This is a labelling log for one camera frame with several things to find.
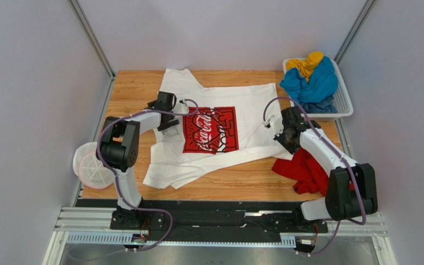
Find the white Coca-Cola print t-shirt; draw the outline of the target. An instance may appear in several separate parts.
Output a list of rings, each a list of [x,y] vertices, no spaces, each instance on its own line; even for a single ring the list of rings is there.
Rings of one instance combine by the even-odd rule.
[[[155,133],[145,185],[178,189],[222,168],[267,157],[292,159],[263,124],[265,117],[280,116],[275,84],[205,88],[190,70],[167,69],[160,90],[193,105],[178,125]]]

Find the white mesh laundry bag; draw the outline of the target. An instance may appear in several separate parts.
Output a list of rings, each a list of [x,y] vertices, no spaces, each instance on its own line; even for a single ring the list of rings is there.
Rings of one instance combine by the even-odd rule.
[[[93,189],[106,189],[114,184],[114,174],[96,157],[96,142],[88,142],[75,150],[72,168],[85,185]]]

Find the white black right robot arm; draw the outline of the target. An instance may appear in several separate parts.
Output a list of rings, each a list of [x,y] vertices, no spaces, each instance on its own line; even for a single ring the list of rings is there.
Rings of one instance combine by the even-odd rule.
[[[295,180],[293,189],[298,194],[322,195],[303,202],[297,213],[307,221],[348,220],[364,225],[368,215],[378,210],[374,168],[343,153],[298,107],[284,109],[281,115],[274,140],[292,158],[278,159],[272,171]]]

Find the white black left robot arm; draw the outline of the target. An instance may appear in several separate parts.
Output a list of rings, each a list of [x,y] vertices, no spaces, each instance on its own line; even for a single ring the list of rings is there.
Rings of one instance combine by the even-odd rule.
[[[173,93],[160,92],[143,111],[118,118],[105,119],[99,136],[96,157],[114,173],[118,195],[116,210],[112,213],[113,230],[137,230],[146,224],[149,211],[137,187],[134,165],[139,156],[140,136],[153,129],[167,129],[179,122],[173,108],[177,98]]]

